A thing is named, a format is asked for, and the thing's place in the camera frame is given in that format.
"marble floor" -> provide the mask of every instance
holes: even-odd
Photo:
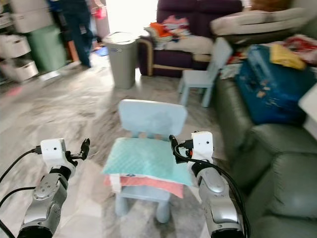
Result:
[[[79,163],[68,187],[62,218],[54,238],[207,238],[205,218],[197,189],[186,187],[184,199],[172,196],[171,219],[155,220],[156,204],[130,201],[124,217],[114,213],[114,194],[103,186],[102,166],[115,138],[128,135],[120,127],[117,104],[122,99],[142,99],[178,103],[179,79],[144,77],[136,70],[136,84],[129,90],[113,85],[109,59],[92,56],[89,70],[65,69],[59,79],[35,79],[25,85],[0,90],[0,172],[20,154],[41,140],[62,137],[67,150],[79,151],[85,137],[91,139],[89,159]],[[188,118],[180,139],[190,133],[213,133],[215,157],[225,159],[215,111],[202,108],[201,95],[191,92]],[[28,155],[8,174],[0,186],[0,196],[23,187],[36,186],[46,167],[39,155]],[[17,235],[31,192],[11,196],[0,210],[2,221]],[[6,237],[0,231],[0,237]]]

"light blue child chair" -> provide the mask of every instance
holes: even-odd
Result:
[[[228,42],[222,37],[217,38],[211,51],[211,61],[206,71],[184,70],[178,86],[178,92],[182,93],[180,104],[184,106],[187,104],[190,88],[200,88],[201,90],[205,89],[202,106],[204,108],[208,107],[214,82],[231,54],[232,48]]]
[[[128,157],[134,156],[135,151],[140,151],[137,156],[139,156],[138,160],[145,161],[144,167],[149,166],[149,163],[155,167],[157,163],[158,167],[163,168],[159,174],[165,173],[165,171],[174,173],[175,168],[176,170],[185,169],[178,172],[185,171],[186,173],[186,167],[174,166],[175,160],[171,154],[168,139],[170,134],[179,135],[182,131],[187,117],[184,106],[142,100],[122,100],[119,103],[119,114],[122,127],[132,132],[132,138],[117,139],[109,156],[116,153],[115,160],[118,161],[124,157],[128,161]],[[138,138],[141,132],[147,135],[146,139]],[[154,139],[156,135],[159,135],[161,140]],[[132,147],[132,151],[130,151],[131,142],[136,145],[134,148]],[[168,157],[168,161],[164,162],[164,165],[160,164],[166,157]],[[109,168],[111,162],[107,162],[105,169],[106,167],[108,167],[107,172],[111,171]],[[177,177],[179,177],[179,173],[175,173],[175,179]],[[125,186],[120,193],[116,194],[115,198],[115,212],[118,216],[128,212],[127,198],[158,202],[156,218],[161,223],[168,222],[169,192],[150,186]]]

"pile of clothes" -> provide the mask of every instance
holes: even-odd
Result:
[[[191,34],[185,17],[171,15],[162,23],[152,22],[144,29],[154,40],[155,50],[185,51],[196,55],[211,53],[212,40]]]

